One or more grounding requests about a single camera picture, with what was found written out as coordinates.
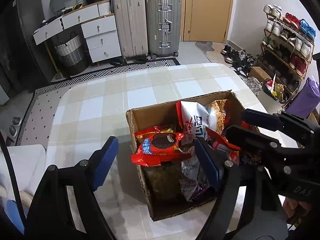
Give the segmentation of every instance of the black cable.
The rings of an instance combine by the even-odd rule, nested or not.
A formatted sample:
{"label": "black cable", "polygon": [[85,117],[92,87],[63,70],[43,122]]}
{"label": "black cable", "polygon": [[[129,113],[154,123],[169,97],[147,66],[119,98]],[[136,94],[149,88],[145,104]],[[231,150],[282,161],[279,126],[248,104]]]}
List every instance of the black cable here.
{"label": "black cable", "polygon": [[19,188],[18,188],[18,184],[17,184],[16,175],[14,173],[14,169],[13,169],[13,165],[12,165],[12,161],[11,161],[11,158],[10,158],[10,154],[9,154],[8,148],[5,145],[4,138],[3,138],[1,133],[0,133],[0,147],[1,147],[1,150],[3,152],[5,162],[7,163],[9,176],[10,176],[12,189],[13,189],[13,194],[14,194],[14,198],[16,200],[16,204],[17,204],[18,212],[19,212],[19,215],[20,215],[20,218],[21,218],[21,222],[22,222],[23,226],[25,226],[26,217],[25,217],[24,212],[23,212],[23,207],[22,207],[22,202],[21,202],[21,198],[20,198],[20,193],[19,193]]}

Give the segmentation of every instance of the green sneaker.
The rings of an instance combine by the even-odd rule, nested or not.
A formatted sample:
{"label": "green sneaker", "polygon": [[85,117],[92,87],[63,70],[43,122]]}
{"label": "green sneaker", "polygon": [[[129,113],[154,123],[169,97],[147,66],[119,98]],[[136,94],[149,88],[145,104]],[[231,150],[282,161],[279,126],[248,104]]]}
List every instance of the green sneaker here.
{"label": "green sneaker", "polygon": [[271,38],[265,36],[265,37],[263,38],[263,41],[262,41],[261,43],[262,43],[264,46],[267,46],[270,41],[271,41]]}
{"label": "green sneaker", "polygon": [[278,48],[278,44],[275,40],[271,40],[267,47],[271,50],[275,50]]}

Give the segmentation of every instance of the desk leg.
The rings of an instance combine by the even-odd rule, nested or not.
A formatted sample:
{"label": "desk leg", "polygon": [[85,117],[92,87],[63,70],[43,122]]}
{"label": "desk leg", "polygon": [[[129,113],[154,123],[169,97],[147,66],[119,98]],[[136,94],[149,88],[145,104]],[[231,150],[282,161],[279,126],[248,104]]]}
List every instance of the desk leg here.
{"label": "desk leg", "polygon": [[47,41],[44,41],[44,45],[45,45],[45,48],[47,49],[47,52],[48,52],[49,57],[50,57],[50,59],[51,59],[51,62],[52,62],[52,64],[53,64],[54,68],[56,69],[56,72],[57,72],[56,79],[61,79],[61,78],[62,78],[62,74],[61,74],[60,70],[58,69],[56,63],[55,63],[54,60],[53,60],[53,57],[52,57],[51,52],[50,52],[50,50],[49,50]]}

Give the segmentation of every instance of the chocolate cookie picture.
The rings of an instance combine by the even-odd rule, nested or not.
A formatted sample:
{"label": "chocolate cookie picture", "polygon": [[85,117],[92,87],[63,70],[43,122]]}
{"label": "chocolate cookie picture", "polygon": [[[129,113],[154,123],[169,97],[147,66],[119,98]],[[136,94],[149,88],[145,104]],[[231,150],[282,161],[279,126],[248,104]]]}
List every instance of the chocolate cookie picture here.
{"label": "chocolate cookie picture", "polygon": [[173,133],[158,133],[151,141],[152,145],[159,149],[166,149],[177,142],[176,135]]}

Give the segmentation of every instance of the purple bag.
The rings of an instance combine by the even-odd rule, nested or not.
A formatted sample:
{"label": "purple bag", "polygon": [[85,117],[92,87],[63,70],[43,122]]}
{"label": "purple bag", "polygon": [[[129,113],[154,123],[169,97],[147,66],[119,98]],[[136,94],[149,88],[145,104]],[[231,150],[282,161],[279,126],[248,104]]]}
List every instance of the purple bag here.
{"label": "purple bag", "polygon": [[313,77],[308,77],[303,89],[294,98],[293,102],[286,109],[286,112],[301,118],[308,118],[319,102],[319,83]]}

